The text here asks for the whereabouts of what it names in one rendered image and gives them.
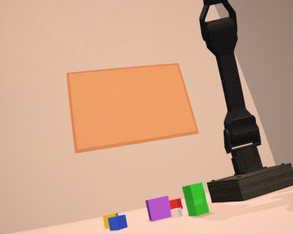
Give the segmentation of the red block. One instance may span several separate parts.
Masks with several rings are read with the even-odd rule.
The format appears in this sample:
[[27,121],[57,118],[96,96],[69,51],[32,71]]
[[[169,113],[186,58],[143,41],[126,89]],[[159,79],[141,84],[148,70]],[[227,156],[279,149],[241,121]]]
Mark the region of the red block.
[[180,199],[175,199],[175,200],[170,200],[169,202],[170,202],[171,209],[176,209],[176,208],[179,208],[179,207],[181,207],[181,209],[183,208],[181,198]]

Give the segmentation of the green block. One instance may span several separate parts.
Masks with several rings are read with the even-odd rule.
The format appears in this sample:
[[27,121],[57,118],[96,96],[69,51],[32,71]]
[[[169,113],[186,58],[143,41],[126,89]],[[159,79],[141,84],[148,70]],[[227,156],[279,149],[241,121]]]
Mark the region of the green block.
[[210,212],[207,204],[207,198],[186,201],[185,203],[189,217],[195,217]]
[[182,187],[185,202],[205,198],[206,195],[203,187],[204,186],[202,182]]

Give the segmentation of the small white block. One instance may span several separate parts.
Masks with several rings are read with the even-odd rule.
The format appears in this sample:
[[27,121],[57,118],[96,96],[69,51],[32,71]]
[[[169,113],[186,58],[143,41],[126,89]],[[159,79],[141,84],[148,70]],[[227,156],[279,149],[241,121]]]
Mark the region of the small white block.
[[172,218],[181,217],[183,215],[181,207],[172,209],[171,214],[172,214]]

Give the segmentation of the purple block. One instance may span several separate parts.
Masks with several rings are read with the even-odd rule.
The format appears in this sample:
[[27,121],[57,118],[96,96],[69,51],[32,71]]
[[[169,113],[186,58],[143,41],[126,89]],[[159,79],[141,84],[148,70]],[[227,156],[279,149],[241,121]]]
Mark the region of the purple block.
[[172,217],[168,196],[145,200],[150,221]]

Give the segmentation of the blue block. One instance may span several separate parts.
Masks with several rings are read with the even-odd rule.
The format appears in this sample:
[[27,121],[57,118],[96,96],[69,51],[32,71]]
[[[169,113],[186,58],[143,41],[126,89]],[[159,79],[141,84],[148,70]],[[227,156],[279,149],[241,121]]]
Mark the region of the blue block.
[[116,215],[108,218],[108,223],[110,231],[118,231],[124,228],[127,228],[126,216],[125,215]]

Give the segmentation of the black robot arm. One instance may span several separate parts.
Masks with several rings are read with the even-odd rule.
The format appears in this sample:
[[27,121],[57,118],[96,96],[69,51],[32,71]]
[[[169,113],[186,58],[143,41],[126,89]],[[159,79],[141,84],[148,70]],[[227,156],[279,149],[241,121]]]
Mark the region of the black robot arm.
[[[227,106],[223,130],[226,153],[231,152],[234,175],[262,170],[267,167],[262,166],[257,149],[261,145],[259,127],[246,109],[234,55],[238,40],[236,12],[227,0],[203,0],[203,3],[199,16],[201,35],[207,49],[216,57]],[[210,5],[219,3],[229,12],[229,17],[205,21]],[[249,143],[252,144],[239,147]]]

